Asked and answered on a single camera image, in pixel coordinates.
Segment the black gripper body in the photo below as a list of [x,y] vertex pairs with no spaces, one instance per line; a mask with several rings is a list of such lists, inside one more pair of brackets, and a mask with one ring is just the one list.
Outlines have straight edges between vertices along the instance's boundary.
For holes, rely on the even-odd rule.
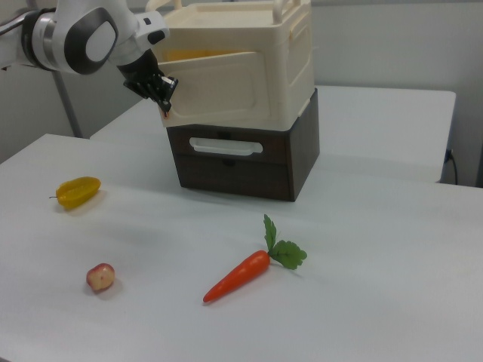
[[117,66],[125,77],[124,86],[144,99],[162,103],[165,94],[162,90],[164,73],[159,69],[157,59],[151,50],[132,63]]

